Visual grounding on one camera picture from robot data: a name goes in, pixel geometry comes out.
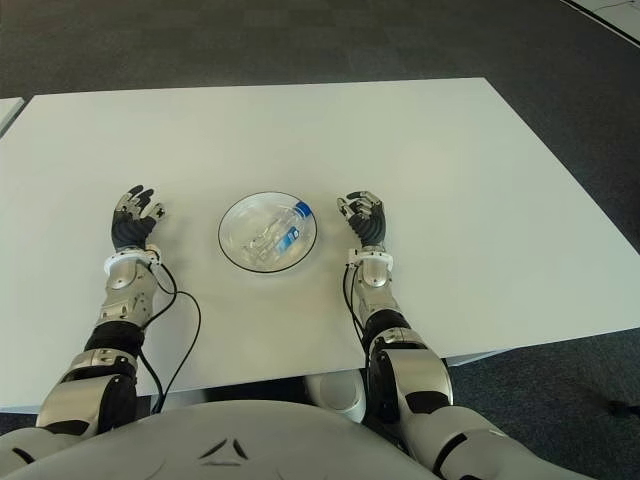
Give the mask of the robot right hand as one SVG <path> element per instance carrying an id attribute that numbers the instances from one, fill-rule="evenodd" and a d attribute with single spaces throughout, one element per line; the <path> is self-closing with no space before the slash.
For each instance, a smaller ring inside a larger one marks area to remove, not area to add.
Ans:
<path id="1" fill-rule="evenodd" d="M 362 247 L 382 246 L 386 216 L 381 199 L 369 191 L 355 191 L 337 199 L 338 211 L 360 240 Z"/>

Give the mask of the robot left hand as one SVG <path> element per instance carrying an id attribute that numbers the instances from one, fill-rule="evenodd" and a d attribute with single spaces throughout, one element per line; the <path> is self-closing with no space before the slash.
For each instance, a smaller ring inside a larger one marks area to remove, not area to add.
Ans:
<path id="1" fill-rule="evenodd" d="M 136 185 L 116 204 L 111 222 L 111 241 L 116 252 L 146 248 L 148 237 L 166 214 L 161 203 L 151 205 L 153 194 L 152 188 Z"/>

